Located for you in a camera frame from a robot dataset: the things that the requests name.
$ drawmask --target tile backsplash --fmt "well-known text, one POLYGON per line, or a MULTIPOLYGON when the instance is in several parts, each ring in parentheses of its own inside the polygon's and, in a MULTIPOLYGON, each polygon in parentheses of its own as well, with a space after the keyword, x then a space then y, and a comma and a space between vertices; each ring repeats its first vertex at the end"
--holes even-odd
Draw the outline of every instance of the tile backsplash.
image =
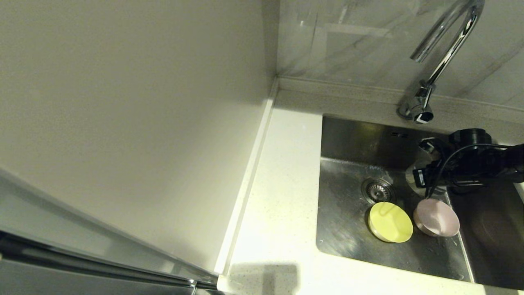
MULTIPOLYGON (((415 91, 462 18, 426 61, 409 57, 455 0, 281 0, 282 76, 415 91)), ((524 1, 486 0, 435 94, 524 109, 524 1)))

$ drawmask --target wall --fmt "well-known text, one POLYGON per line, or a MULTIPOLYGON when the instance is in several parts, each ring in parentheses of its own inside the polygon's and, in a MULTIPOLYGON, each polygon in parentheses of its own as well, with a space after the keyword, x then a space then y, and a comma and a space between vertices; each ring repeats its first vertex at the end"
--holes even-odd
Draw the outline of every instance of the wall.
MULTIPOLYGON (((462 19, 423 64, 409 56, 455 0, 282 0, 278 72, 414 91, 462 19)), ((480 21, 435 94, 524 109, 524 2, 486 0, 480 21)))
POLYGON ((212 270, 275 75, 272 3, 2 2, 0 168, 212 270))

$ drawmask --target drain strainer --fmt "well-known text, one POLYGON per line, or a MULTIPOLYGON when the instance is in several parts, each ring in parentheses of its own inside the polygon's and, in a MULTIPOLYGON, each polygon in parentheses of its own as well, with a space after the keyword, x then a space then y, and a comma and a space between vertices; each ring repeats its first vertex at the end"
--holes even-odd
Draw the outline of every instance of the drain strainer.
POLYGON ((393 202, 394 192, 391 184, 379 178, 368 178, 362 182, 362 194, 374 204, 379 202, 393 202))

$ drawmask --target yellow dish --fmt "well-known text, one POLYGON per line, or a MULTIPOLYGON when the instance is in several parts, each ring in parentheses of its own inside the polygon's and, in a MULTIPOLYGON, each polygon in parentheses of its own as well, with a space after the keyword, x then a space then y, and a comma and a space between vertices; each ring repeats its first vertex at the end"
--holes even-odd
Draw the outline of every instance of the yellow dish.
POLYGON ((373 205, 368 223, 377 238, 389 243, 405 242, 413 234, 413 224, 408 214, 399 206, 388 202, 373 205))

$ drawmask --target chrome faucet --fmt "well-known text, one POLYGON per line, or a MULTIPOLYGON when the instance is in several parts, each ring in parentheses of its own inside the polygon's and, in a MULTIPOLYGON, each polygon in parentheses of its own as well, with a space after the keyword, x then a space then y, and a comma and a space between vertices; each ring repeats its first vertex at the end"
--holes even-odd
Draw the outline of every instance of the chrome faucet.
POLYGON ((440 18, 428 32, 424 40, 411 55, 416 62, 423 62, 435 45, 455 21, 467 12, 467 17, 461 29, 455 36, 455 41, 442 57, 439 65, 428 80, 420 81, 420 88, 414 97, 406 99, 398 108, 398 114, 418 124, 428 123, 433 119, 433 112, 429 106, 431 93, 435 90, 435 82, 440 77, 451 59, 459 51, 471 31, 478 22, 484 8, 484 0, 458 0, 440 18))

